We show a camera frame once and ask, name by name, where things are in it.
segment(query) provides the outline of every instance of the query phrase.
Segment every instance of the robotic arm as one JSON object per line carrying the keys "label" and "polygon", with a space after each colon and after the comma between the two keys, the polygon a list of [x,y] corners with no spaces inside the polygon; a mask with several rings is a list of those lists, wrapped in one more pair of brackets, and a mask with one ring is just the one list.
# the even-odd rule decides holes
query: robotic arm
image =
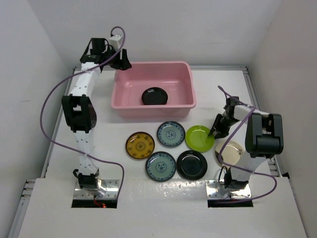
{"label": "robotic arm", "polygon": [[[217,115],[209,133],[209,136],[214,135],[215,139],[226,137],[231,126],[243,120],[251,111],[249,107],[232,98],[226,100],[224,109],[223,114]],[[255,110],[246,123],[246,151],[235,166],[254,172],[266,158],[282,153],[282,116]],[[231,167],[224,176],[224,187],[230,190],[244,189],[250,176],[250,172]]]}
{"label": "robotic arm", "polygon": [[[104,62],[120,48],[122,37],[113,35],[107,41],[104,38],[92,38],[80,58],[81,70],[86,71]],[[131,68],[126,49],[122,49],[109,63],[110,67],[119,70]],[[74,89],[68,96],[62,97],[62,107],[67,125],[73,131],[77,148],[86,154],[94,149],[93,133],[97,123],[97,115],[90,101],[95,82],[103,70],[103,66],[81,74]],[[86,155],[80,155],[80,167],[74,171],[81,188],[99,189],[99,168]]]}

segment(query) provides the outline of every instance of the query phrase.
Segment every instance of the metal base plate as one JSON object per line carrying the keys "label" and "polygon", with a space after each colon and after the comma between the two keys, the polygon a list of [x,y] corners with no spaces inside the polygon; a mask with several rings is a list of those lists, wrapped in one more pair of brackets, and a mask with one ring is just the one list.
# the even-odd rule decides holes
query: metal base plate
{"label": "metal base plate", "polygon": [[251,198],[249,184],[242,190],[231,191],[225,189],[217,179],[206,180],[206,192],[208,200],[237,200]]}
{"label": "metal base plate", "polygon": [[115,200],[119,190],[119,180],[107,179],[99,180],[99,190],[81,189],[78,181],[76,182],[73,200],[93,200],[96,196],[97,200]]}

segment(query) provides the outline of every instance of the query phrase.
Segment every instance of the beige plate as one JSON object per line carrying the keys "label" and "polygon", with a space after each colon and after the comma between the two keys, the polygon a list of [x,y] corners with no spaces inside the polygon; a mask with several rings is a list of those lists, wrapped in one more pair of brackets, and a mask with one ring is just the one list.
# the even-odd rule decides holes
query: beige plate
{"label": "beige plate", "polygon": [[[218,154],[220,152],[220,149],[224,145],[225,141],[220,142],[217,144],[216,149],[215,149],[215,154],[216,154],[216,159],[218,160]],[[225,149],[223,150],[222,153],[222,159],[224,162],[229,163],[231,165],[235,165],[239,159],[241,158],[242,154],[244,152],[244,149],[235,141],[229,141],[229,143],[226,145]]]}

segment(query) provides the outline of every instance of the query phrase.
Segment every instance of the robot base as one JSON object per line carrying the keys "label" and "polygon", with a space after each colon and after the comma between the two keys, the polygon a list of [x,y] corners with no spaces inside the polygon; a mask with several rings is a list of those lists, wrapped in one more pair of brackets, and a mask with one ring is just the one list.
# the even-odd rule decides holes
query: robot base
{"label": "robot base", "polygon": [[97,204],[104,204],[105,208],[117,208],[117,195],[120,181],[115,179],[99,180],[100,189],[81,189],[76,182],[72,208],[98,208]]}
{"label": "robot base", "polygon": [[225,189],[217,179],[206,180],[208,207],[253,207],[252,201],[229,203],[230,201],[251,198],[249,184],[244,189],[232,191]]}

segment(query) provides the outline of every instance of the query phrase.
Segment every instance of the white table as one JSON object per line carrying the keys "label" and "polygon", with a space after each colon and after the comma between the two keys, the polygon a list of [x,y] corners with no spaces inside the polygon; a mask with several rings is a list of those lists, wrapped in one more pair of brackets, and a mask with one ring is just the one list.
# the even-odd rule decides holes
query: white table
{"label": "white table", "polygon": [[[254,207],[208,208],[204,180],[216,179],[220,170],[214,150],[204,153],[208,171],[200,181],[185,181],[177,173],[164,183],[150,180],[145,172],[146,161],[135,161],[125,152],[125,141],[130,134],[148,132],[156,140],[155,151],[167,151],[175,159],[188,147],[183,142],[169,149],[157,141],[158,126],[173,118],[120,118],[110,106],[113,76],[114,71],[103,71],[91,98],[98,116],[94,134],[96,148],[92,154],[125,167],[117,209],[71,208],[76,182],[72,171],[79,167],[78,154],[54,146],[46,178],[36,180],[20,238],[306,237],[286,178],[277,178],[276,191],[254,201]],[[223,112],[225,96],[217,85],[239,96],[241,101],[251,103],[242,70],[193,70],[193,79],[197,106],[186,118],[176,119],[185,129],[197,124],[210,127],[215,116]],[[242,146],[245,132],[244,125],[234,137]],[[64,117],[58,126],[56,140],[76,147]],[[121,178],[118,166],[103,163],[99,166],[102,178]],[[263,163],[257,172],[269,173],[268,164]],[[261,195],[272,186],[269,178],[252,176],[250,179],[252,196]]]}

